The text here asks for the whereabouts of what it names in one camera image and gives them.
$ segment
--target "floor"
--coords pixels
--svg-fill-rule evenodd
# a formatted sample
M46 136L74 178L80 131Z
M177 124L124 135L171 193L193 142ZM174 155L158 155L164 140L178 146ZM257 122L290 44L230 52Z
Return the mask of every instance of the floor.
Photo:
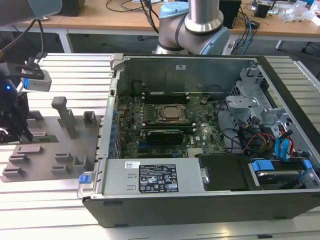
M71 42L75 53L144 53L150 54L156 49L156 36L127 36L127 35L88 35L71 34ZM320 71L320 47L308 47L305 53L301 49L306 42L285 42L281 50L276 50L277 41L254 40L246 55L290 56L293 60L300 60L317 76ZM20 44L17 44L2 58L2 62L20 62L35 57L41 51L40 34L29 32ZM54 33L45 34L45 51L48 53L63 53L59 37Z

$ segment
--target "green circuit board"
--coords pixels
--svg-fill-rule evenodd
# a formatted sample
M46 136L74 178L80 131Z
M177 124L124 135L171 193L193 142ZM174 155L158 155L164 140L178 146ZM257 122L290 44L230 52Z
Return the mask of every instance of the green circuit board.
M121 158L185 158L194 157L197 153L225 152L225 143L216 126L215 103L208 101L202 104L203 98L202 95L190 95L187 104L145 104L138 97L120 97L117 109L120 112ZM146 135L154 129L146 129L144 123L161 121L160 109L164 109L164 106L182 109L183 116L177 122L193 123L192 127L173 126L170 129L184 131L188 128L192 132L183 135L182 144L150 146Z

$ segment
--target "blue cable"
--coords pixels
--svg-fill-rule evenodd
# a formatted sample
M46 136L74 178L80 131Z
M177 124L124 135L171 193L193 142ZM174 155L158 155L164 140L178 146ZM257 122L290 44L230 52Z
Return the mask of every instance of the blue cable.
M251 22L250 22L249 18L247 18L247 21L248 21L249 28L250 28L249 37L248 37L248 41L246 42L246 45L245 45L244 50L241 55L245 54L245 52L247 51L247 49L249 47L249 43L251 41L250 39L251 39L251 35L252 35L252 27L251 27Z

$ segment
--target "white plastic bag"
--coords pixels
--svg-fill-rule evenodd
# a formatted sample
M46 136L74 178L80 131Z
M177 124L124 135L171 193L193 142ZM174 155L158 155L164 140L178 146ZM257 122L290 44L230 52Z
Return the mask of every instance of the white plastic bag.
M320 15L320 0L314 0L310 12L312 12L315 15Z
M290 9L282 12L282 20L284 22L292 22L296 20L303 20L304 12L308 11L306 8L307 3L305 1L296 1Z

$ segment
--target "motherboard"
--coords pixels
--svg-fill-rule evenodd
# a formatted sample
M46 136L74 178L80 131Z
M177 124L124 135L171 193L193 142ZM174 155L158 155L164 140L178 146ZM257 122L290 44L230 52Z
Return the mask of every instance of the motherboard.
M226 151L216 125L216 103L202 94L170 102L120 96L116 109L122 159L194 158Z

